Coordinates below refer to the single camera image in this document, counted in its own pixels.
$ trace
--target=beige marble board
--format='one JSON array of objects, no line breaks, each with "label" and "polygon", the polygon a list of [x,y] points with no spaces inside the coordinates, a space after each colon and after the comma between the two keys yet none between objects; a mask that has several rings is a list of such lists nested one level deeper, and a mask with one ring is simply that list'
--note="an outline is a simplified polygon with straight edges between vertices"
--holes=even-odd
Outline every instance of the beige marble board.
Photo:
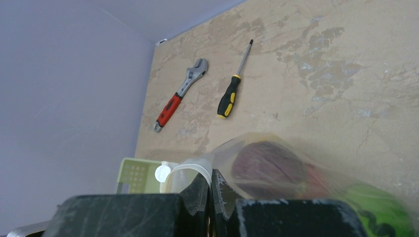
[{"label": "beige marble board", "polygon": [[[218,102],[250,39],[237,103],[221,120]],[[208,74],[155,133],[200,57]],[[248,0],[156,48],[135,157],[180,161],[246,132],[274,132],[414,203],[418,80],[417,0]]]}]

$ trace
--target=yellow and black screwdriver handle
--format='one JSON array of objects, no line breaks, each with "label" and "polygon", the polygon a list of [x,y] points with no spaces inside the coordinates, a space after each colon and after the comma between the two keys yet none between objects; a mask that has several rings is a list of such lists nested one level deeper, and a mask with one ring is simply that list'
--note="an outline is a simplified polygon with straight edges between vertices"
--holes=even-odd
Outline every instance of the yellow and black screwdriver handle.
[{"label": "yellow and black screwdriver handle", "polygon": [[239,88],[241,80],[242,79],[239,75],[234,75],[231,78],[230,85],[227,87],[227,90],[225,91],[220,103],[218,104],[217,115],[220,118],[225,119],[229,116],[231,109],[233,108],[237,89]]},{"label": "yellow and black screwdriver handle", "polygon": [[242,80],[239,74],[242,71],[243,65],[245,64],[246,58],[248,57],[252,44],[253,40],[250,40],[245,55],[243,56],[242,62],[240,63],[240,67],[237,73],[231,78],[230,85],[227,87],[225,94],[223,95],[220,103],[218,104],[217,115],[220,118],[225,119],[226,117],[228,117],[231,113],[231,110],[233,109],[234,100],[236,99],[237,95],[237,89],[239,88],[240,82]]}]

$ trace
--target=wrench jaw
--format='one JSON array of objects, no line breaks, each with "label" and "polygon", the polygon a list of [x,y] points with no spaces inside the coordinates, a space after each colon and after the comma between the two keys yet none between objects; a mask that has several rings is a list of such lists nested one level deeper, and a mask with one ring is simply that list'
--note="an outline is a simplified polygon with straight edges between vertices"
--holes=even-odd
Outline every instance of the wrench jaw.
[{"label": "wrench jaw", "polygon": [[153,126],[153,129],[155,132],[160,132],[162,130],[163,127],[160,127],[159,122],[156,122]]},{"label": "wrench jaw", "polygon": [[205,58],[200,58],[196,61],[193,68],[186,69],[186,79],[183,82],[180,89],[177,91],[177,94],[180,97],[183,97],[186,93],[186,91],[189,89],[189,87],[205,76],[208,70],[208,61]]}]

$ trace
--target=clear plastic bag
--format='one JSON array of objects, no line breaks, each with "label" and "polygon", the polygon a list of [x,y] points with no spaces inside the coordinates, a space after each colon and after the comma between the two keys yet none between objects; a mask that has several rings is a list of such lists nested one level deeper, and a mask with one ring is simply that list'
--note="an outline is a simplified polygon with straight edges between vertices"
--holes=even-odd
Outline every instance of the clear plastic bag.
[{"label": "clear plastic bag", "polygon": [[[179,166],[194,163],[198,168],[192,169],[204,177],[218,169],[245,198],[339,199],[357,212],[370,236],[382,236],[383,231],[395,236],[415,235],[408,209],[396,197],[314,163],[274,134],[247,133]],[[193,177],[181,179],[182,171],[172,171],[167,192],[180,192],[190,184]]]}]

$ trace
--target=wrench handle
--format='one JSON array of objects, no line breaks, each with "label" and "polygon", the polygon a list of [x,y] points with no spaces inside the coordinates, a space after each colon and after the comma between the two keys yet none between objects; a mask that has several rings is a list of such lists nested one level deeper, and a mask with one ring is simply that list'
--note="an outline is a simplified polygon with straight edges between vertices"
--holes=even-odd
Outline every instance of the wrench handle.
[{"label": "wrench handle", "polygon": [[166,125],[174,111],[179,106],[180,101],[182,101],[182,97],[180,97],[176,92],[157,118],[157,123],[160,127],[164,127]]}]

